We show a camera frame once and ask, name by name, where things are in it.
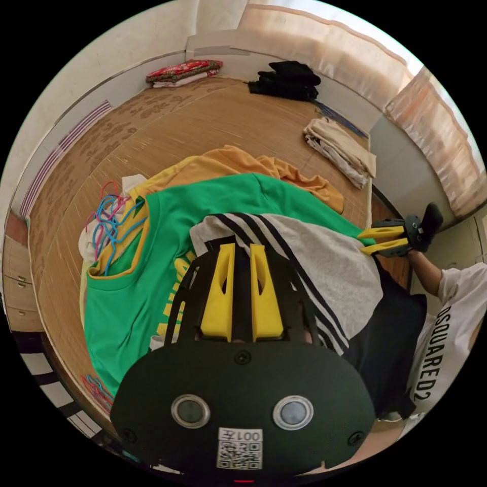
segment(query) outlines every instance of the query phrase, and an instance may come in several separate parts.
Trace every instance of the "screw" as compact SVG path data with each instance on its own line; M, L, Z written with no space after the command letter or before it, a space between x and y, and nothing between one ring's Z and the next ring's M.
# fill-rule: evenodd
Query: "screw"
M350 435L347 443L349 446L357 445L364 437L364 433L362 431L356 431L353 435Z
M124 428L122 430L122 436L129 442L129 443L135 443L137 441L137 436L135 433L129 429L129 428Z
M250 363L252 356L247 352L247 350L240 350L235 357L234 360L238 365L247 365Z

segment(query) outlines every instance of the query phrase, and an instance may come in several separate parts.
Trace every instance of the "folded black clothes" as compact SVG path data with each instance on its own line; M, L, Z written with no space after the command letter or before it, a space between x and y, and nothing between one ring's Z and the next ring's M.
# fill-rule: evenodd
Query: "folded black clothes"
M298 101L316 99L320 78L297 61L271 62L272 72L259 71L259 81L249 83L249 91L260 95L277 96Z
M301 80L305 85L312 86L318 86L321 83L320 77L315 75L310 67L298 61L270 62L269 66L281 79Z
M318 96L314 86L295 85L284 81L270 81L260 77L259 81L249 82L249 91L259 95L277 96L289 100L310 101Z

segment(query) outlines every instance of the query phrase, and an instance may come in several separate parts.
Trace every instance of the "striped rug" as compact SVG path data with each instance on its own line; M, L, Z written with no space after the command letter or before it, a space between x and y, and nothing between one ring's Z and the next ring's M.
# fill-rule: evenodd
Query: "striped rug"
M20 207L20 215L26 217L32 208L36 196L39 193L41 185L46 178L49 171L54 167L61 156L76 142L79 137L90 128L98 119L112 109L110 103L105 100L101 105L92 110L86 117L84 117L78 124L76 124L57 144L52 150L47 159L44 161L41 169L37 173L34 180L31 182L27 190L22 206Z

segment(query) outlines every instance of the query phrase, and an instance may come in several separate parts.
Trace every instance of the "qr code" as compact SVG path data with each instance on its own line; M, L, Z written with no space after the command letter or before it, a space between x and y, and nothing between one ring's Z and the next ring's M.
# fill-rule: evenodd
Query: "qr code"
M262 468L262 443L220 441L217 466L235 470Z

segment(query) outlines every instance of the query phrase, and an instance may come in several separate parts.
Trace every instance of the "white wall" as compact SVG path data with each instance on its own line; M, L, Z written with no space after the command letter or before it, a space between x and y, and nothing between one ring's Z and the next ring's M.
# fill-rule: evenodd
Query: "white wall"
M444 226L455 221L435 171L417 145L385 115L370 131L371 149L377 156L374 184L402 216L421 216L434 202L443 213Z
M168 2L116 25L80 51L43 91L14 140L0 182L0 228L31 157L58 119L85 93L142 62L184 50L188 36L198 30L236 28L246 3Z
M257 71L270 69L268 63L279 59L236 47L238 36L233 29L245 3L178 0L164 4L117 25L75 56L42 93L15 139L0 188L0 222L5 221L17 185L14 211L39 165L76 120L104 99L114 107L130 99L146 86L148 71L181 62L185 48L186 58L224 61L223 76L249 81L256 79ZM371 133L379 190L404 215L420 214L428 202L435 201L445 221L451 222L453 215L439 181L409 137L353 91L329 78L321 79L318 100Z
M178 64L184 60L185 51L181 50L145 62L109 79L79 100L79 102L76 103L50 130L32 155L15 191L11 206L12 211L18 215L20 214L20 208L31 181L36 177L48 155L55 147L57 147L59 141L73 127L75 127L83 117L105 100L107 100L112 107L118 107L148 87L145 82L147 73L161 68L162 66Z

